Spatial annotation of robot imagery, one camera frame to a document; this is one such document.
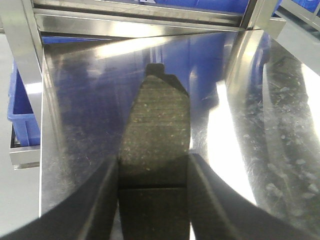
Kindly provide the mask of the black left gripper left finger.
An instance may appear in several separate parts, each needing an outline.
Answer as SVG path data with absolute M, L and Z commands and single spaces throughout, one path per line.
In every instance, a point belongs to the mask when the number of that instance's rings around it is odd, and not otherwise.
M 74 193 L 4 240 L 108 240 L 117 208 L 118 161 L 110 157 Z

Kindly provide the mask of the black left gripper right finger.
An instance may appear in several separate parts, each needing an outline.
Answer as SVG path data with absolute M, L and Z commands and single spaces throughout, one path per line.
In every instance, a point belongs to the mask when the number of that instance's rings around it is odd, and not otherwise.
M 249 202 L 194 153 L 188 156 L 187 202 L 197 240 L 319 239 Z

